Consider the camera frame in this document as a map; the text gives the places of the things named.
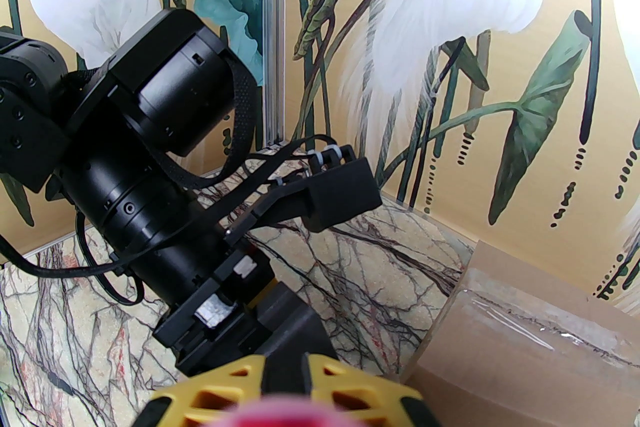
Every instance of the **pink object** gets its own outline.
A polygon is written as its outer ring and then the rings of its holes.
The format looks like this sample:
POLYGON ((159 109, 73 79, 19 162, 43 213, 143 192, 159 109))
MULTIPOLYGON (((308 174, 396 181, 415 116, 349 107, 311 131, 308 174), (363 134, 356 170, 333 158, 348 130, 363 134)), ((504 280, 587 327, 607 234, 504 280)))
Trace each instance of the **pink object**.
POLYGON ((280 395, 246 404, 206 427, 365 427, 365 424, 329 404, 280 395))

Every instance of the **metal trim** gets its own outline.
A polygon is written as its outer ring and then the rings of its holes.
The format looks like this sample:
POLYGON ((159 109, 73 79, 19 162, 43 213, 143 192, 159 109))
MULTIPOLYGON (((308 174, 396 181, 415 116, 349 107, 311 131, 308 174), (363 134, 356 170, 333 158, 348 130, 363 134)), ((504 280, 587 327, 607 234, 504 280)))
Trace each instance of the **metal trim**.
POLYGON ((285 0, 262 0, 264 145, 285 138, 285 0))

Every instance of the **black cable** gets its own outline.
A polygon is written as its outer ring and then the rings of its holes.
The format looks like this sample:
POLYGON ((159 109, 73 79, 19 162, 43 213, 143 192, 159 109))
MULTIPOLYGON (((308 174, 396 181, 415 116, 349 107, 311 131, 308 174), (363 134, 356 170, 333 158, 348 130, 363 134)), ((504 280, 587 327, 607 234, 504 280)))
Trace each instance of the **black cable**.
POLYGON ((290 159, 297 148, 299 148, 304 143, 316 139, 322 140, 328 144, 336 144, 336 141, 334 139, 326 135, 315 135, 288 143, 288 145, 281 148, 275 155, 268 155, 269 158, 265 159, 265 162, 251 174, 250 178, 242 181, 240 185, 238 185, 226 196, 222 197, 221 200, 208 207, 208 209, 206 209, 201 217, 184 224, 180 228, 176 229, 173 233, 170 233, 170 235, 167 235, 164 240, 156 242, 155 244, 142 249, 142 251, 128 254, 128 249, 130 248, 130 246, 135 246, 134 243, 130 244, 127 248, 125 248, 124 251, 122 251, 121 258, 118 260, 118 262, 96 265, 95 267, 48 269, 46 267, 40 267, 39 265, 34 265, 33 263, 31 263, 24 256, 18 253, 18 251, 16 251, 16 248, 9 244, 7 239, 2 237, 2 235, 0 235, 0 253, 13 265, 15 265, 17 269, 24 271, 32 276, 36 276, 37 278, 87 278, 90 276, 98 276, 99 274, 112 272, 115 269, 129 265, 132 261, 137 260, 150 251, 155 251, 156 249, 162 249, 166 247, 167 244, 170 244, 175 237, 177 237, 180 233, 182 233, 186 228, 191 226, 196 221, 209 221, 212 224, 219 223, 224 217, 229 215, 229 213, 233 211, 235 207, 242 204, 244 200, 246 200, 251 194, 253 194, 259 185, 265 183, 269 179, 269 177, 278 170, 279 166, 281 166, 286 160, 290 159))
MULTIPOLYGON (((80 244, 80 251, 82 251, 82 254, 87 262, 87 265, 91 266, 91 267, 96 267, 98 265, 98 262, 96 262, 96 260, 94 259, 94 256, 91 254, 91 249, 89 249, 89 245, 87 244, 87 235, 85 233, 85 215, 83 214, 83 212, 76 210, 75 212, 75 236, 78 239, 78 244, 80 244)), ((104 274, 98 274, 98 276, 95 276, 96 280, 98 280, 98 283, 100 283, 100 286, 102 287, 102 289, 105 291, 105 293, 111 297, 114 301, 116 301, 118 304, 121 304, 123 306, 135 306, 136 304, 140 304, 142 302, 142 300, 145 298, 145 284, 142 283, 142 279, 140 279, 138 276, 133 276, 133 281, 135 283, 135 300, 131 300, 128 299, 125 296, 120 295, 117 290, 114 288, 114 286, 110 283, 110 281, 107 279, 107 276, 105 276, 104 274)))
MULTIPOLYGON (((271 157, 274 157, 275 155, 265 155, 263 153, 249 153, 246 157, 247 160, 269 160, 271 157)), ((292 157, 289 157, 287 160, 291 161, 291 160, 308 160, 313 156, 313 154, 311 155, 293 155, 292 157)))

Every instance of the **marble surface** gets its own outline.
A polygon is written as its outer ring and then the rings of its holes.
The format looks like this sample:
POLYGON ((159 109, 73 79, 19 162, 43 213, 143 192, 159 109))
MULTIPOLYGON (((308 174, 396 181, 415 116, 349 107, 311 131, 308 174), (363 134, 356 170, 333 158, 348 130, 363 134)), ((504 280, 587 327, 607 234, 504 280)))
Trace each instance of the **marble surface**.
MULTIPOLYGON (((201 202, 217 200, 241 175, 203 191, 201 202)), ((105 243, 87 233, 105 261, 105 243)), ((289 221, 251 239, 272 257, 278 278, 320 313, 341 358, 375 374, 405 365, 473 250, 389 200, 324 233, 289 221)), ((85 264, 73 237, 33 258, 50 267, 85 264)), ((112 281, 134 294, 124 278, 112 281)), ((130 425, 153 389, 181 378, 172 354, 151 337, 165 306, 148 289, 142 304, 126 308, 94 279, 38 281, 7 265, 0 290, 0 390, 11 427, 130 425)))

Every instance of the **clear packing tape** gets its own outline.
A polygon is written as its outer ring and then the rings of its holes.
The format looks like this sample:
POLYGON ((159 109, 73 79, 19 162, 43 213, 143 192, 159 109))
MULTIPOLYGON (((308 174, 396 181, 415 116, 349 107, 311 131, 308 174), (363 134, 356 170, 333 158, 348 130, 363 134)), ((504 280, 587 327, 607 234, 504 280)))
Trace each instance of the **clear packing tape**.
MULTIPOLYGON (((480 327, 480 322, 501 333, 505 343, 552 361, 558 370, 596 379, 608 389, 637 396, 640 403, 640 347, 620 333, 493 280, 478 269, 466 272, 445 306, 451 308, 466 317, 465 328, 480 327)), ((442 312, 427 337, 435 336, 445 318, 442 312)))

